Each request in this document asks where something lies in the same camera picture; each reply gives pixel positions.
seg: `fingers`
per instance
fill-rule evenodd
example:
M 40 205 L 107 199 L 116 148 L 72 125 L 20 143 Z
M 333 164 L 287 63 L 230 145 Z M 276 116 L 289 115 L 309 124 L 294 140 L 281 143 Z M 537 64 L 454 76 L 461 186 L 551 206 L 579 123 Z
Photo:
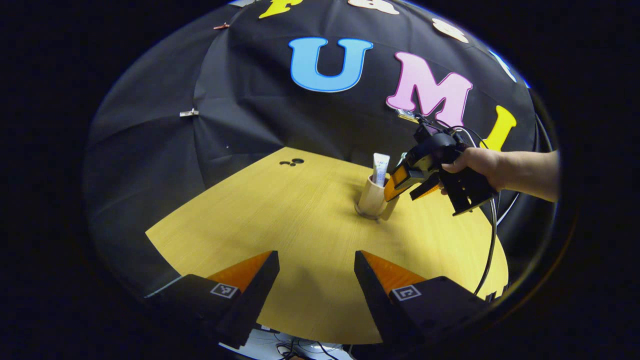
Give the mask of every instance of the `fingers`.
M 442 164 L 442 168 L 452 174 L 460 172 L 462 169 L 468 166 L 467 165 L 468 154 L 469 154 L 468 149 L 466 149 L 462 153 L 462 155 L 458 156 L 458 158 L 456 159 L 456 161 L 453 162 L 453 164 Z
M 440 188 L 440 193 L 442 195 L 447 195 L 447 190 L 445 190 L 444 185 L 442 184 L 441 181 L 438 183 L 438 187 Z

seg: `forearm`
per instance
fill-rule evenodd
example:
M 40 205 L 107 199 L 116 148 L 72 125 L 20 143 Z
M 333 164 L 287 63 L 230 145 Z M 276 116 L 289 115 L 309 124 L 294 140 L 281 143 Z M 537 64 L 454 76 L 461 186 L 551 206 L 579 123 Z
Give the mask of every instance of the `forearm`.
M 504 188 L 556 202 L 559 196 L 560 159 L 554 152 L 503 152 Z

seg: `pink letter m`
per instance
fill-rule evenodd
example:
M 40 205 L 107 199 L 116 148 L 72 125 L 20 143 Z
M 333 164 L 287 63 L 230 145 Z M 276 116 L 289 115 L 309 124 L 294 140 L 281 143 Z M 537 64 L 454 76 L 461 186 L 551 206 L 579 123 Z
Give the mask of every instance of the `pink letter m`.
M 444 106 L 436 114 L 436 119 L 451 126 L 463 125 L 462 115 L 465 112 L 467 94 L 473 88 L 469 80 L 452 72 L 436 84 L 429 65 L 420 56 L 399 51 L 396 59 L 402 63 L 402 70 L 396 93 L 387 97 L 387 105 L 394 109 L 415 110 L 415 104 L 411 100 L 415 89 L 424 116 L 429 115 L 444 100 Z

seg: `yellow letter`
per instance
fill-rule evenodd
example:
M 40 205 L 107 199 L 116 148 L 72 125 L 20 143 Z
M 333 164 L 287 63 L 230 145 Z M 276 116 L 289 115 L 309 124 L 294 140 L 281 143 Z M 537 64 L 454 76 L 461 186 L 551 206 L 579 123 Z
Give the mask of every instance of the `yellow letter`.
M 489 149 L 500 151 L 511 128 L 516 126 L 516 118 L 500 105 L 495 107 L 495 111 L 498 113 L 498 119 L 495 121 L 489 137 L 484 139 L 484 142 L 489 146 Z
M 291 4 L 291 6 L 294 6 L 300 4 L 301 2 L 302 0 L 271 0 L 271 6 L 269 6 L 267 11 L 260 15 L 258 19 L 288 12 L 290 8 L 287 7 L 287 4 Z

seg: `metal clip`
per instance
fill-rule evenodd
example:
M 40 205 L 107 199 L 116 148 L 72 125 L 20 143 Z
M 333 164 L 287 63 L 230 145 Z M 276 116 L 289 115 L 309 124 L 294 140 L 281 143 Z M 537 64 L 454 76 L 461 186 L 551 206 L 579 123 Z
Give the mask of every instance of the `metal clip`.
M 198 115 L 200 112 L 198 110 L 196 110 L 195 108 L 192 108 L 189 111 L 182 111 L 180 113 L 180 117 L 185 117 L 185 116 L 193 116 L 193 115 Z
M 418 119 L 416 119 L 415 115 L 408 110 L 401 110 L 401 109 L 396 109 L 396 113 L 398 114 L 399 118 L 405 119 L 405 120 L 409 120 L 409 121 L 413 121 L 417 124 L 419 124 L 420 122 L 418 121 Z
M 220 30 L 220 29 L 227 29 L 229 26 L 231 26 L 230 24 L 227 24 L 226 22 L 222 25 L 216 26 L 213 28 L 213 30 Z

